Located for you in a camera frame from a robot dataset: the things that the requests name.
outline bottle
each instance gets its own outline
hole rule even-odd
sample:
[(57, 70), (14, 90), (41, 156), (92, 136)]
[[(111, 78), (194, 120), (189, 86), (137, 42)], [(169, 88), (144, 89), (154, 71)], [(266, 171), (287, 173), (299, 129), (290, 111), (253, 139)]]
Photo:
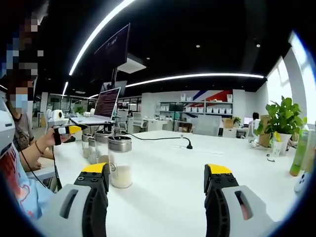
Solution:
[(308, 135), (309, 135), (309, 129), (308, 129), (307, 124), (305, 123), (301, 128), (294, 161), (290, 168), (290, 174), (293, 176), (297, 176), (301, 170), (301, 165), (302, 165), (306, 148), (307, 148)]

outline laptop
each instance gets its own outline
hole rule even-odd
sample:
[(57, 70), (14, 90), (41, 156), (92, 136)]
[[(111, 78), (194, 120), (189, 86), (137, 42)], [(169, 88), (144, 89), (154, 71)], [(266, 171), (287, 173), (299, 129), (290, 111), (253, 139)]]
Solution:
[(115, 105), (118, 102), (120, 87), (100, 92), (97, 106), (92, 117), (71, 118), (73, 123), (99, 125), (112, 122)]

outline light blue shirt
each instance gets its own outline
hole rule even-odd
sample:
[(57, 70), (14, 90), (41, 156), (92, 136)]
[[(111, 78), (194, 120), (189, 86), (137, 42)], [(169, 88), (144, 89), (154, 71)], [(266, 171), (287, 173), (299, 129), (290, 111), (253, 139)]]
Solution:
[(3, 171), (7, 184), (14, 193), (22, 212), (34, 220), (41, 217), (53, 192), (39, 181), (29, 179), (26, 176), (19, 153), (13, 144), (0, 159), (0, 169)]

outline black cable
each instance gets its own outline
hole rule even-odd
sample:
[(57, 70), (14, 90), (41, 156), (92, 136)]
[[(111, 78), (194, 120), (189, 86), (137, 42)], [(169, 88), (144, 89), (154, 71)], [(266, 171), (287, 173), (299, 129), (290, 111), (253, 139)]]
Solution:
[(166, 140), (166, 139), (186, 139), (189, 141), (187, 149), (193, 149), (193, 146), (191, 145), (191, 141), (187, 137), (140, 138), (140, 137), (136, 137), (135, 135), (130, 134), (128, 132), (125, 132), (125, 131), (122, 131), (122, 132), (125, 133), (126, 135), (131, 135), (131, 136), (133, 136), (139, 140), (143, 140), (143, 141), (157, 141), (157, 140)]
[(19, 150), (20, 150), (20, 152), (21, 152), (21, 154), (22, 154), (22, 156), (23, 156), (23, 158), (24, 158), (24, 160), (25, 160), (25, 162), (26, 162), (26, 164), (28, 165), (28, 167), (29, 167), (29, 169), (30, 169), (30, 171), (32, 172), (32, 174), (34, 175), (34, 177), (40, 182), (40, 184), (42, 184), (45, 188), (47, 188), (46, 187), (46, 185), (45, 184), (43, 184), (43, 182), (34, 174), (34, 172), (32, 171), (32, 168), (30, 167), (30, 165), (29, 165), (29, 163), (28, 163), (28, 161), (26, 160), (26, 158), (25, 158), (25, 156), (24, 156), (24, 154), (23, 154), (23, 152), (22, 152), (22, 149), (21, 149), (21, 147), (20, 147), (20, 144), (19, 144), (19, 142), (18, 141), (16, 141), (16, 144), (18, 145), (18, 147), (19, 147)]
[(53, 154), (53, 160), (54, 160), (54, 170), (55, 170), (55, 177), (57, 180), (57, 189), (61, 190), (62, 189), (61, 182), (60, 182), (59, 178), (57, 177), (57, 167), (56, 167), (56, 160), (55, 160), (55, 155), (54, 155), (54, 146), (52, 146), (51, 152)]
[(99, 126), (97, 127), (97, 129), (94, 131), (94, 133), (92, 134), (92, 137), (94, 137), (95, 132), (98, 131), (98, 129), (99, 129), (100, 126), (101, 126), (101, 125), (99, 125)]

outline jar lid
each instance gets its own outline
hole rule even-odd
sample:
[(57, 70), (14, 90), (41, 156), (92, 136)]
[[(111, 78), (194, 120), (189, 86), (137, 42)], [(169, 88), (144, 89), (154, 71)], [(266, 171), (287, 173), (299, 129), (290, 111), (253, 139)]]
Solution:
[(104, 144), (108, 143), (108, 137), (112, 136), (112, 132), (109, 131), (96, 131), (94, 133), (95, 140)]
[(91, 137), (92, 135), (89, 133), (85, 133), (81, 136), (81, 139), (83, 142), (88, 142), (88, 138)]
[(88, 143), (90, 147), (95, 147), (95, 139), (94, 137), (89, 137), (88, 138)]
[(130, 152), (132, 150), (132, 139), (126, 136), (109, 137), (109, 150), (115, 152)]

